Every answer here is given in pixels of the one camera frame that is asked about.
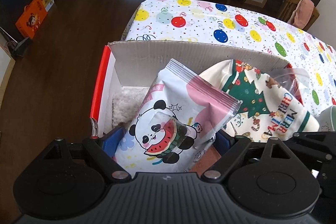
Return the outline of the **wooden chair with pink towel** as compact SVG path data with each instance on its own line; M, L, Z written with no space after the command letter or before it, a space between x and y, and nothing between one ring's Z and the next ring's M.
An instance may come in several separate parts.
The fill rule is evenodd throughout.
M318 19L319 11L311 0L284 0L277 19L307 31Z

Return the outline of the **pink towel on chair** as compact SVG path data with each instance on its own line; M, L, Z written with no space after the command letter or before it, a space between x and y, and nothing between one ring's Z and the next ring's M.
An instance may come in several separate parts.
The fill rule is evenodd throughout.
M314 3L311 0L290 0L290 1L291 3L294 3L294 1L298 2L296 8L291 13L291 16L287 21L287 23L303 30L303 28L306 27L313 14L315 8Z

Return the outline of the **orange gift box on floor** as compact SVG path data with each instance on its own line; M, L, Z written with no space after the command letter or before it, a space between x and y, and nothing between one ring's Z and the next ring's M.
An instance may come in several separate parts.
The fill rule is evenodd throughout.
M54 5L54 0L32 0L16 22L16 27L24 38L33 38Z

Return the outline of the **clear bubble wrap sheet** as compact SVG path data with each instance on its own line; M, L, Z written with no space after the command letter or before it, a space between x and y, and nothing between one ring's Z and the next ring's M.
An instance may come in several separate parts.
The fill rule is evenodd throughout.
M136 116L149 88L124 87L112 99L112 126L128 127Z

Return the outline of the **Christmas tree tote bag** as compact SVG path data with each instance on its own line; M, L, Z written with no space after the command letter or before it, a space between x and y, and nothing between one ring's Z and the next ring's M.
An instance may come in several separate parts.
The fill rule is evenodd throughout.
M224 126L228 135L243 135L264 143L270 137L285 141L296 132L319 129L318 120L292 91L248 63L224 60L203 71L200 77L241 103L237 114Z

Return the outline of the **clear zip plastic bag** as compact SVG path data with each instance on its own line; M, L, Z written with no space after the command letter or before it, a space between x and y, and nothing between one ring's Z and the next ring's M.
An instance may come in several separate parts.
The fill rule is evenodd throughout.
M310 77L305 69L292 68L289 65L282 69L271 71L270 76L284 87L298 101L302 101L299 85L309 87Z

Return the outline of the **pale green ceramic mug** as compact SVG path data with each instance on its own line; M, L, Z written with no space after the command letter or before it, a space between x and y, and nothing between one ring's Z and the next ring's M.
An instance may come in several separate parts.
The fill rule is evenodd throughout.
M323 110L318 117L319 130L335 132L336 130L336 106L330 106Z

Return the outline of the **panda print wipes pack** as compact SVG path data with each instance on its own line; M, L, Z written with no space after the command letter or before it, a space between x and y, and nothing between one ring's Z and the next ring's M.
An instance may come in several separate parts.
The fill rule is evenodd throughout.
M131 176L187 172L239 108L239 100L171 59L158 72L113 158Z

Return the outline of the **red and white cardboard box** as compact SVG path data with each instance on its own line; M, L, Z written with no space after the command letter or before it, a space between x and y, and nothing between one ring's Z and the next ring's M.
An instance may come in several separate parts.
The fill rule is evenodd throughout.
M224 60L240 60L270 75L289 64L280 57L241 48L196 42L128 41L106 46L101 60L91 120L93 134L103 137L112 126L112 99L124 87L150 88L157 74L175 59L195 74L200 74ZM205 154L187 172L197 172L207 158Z

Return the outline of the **balloon print tablecloth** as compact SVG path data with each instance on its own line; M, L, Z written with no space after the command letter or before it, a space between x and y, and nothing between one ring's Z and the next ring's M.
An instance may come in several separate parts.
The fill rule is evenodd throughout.
M300 93L315 116L335 105L335 49L271 16L206 1L145 0L121 38L224 44L282 57L308 73Z

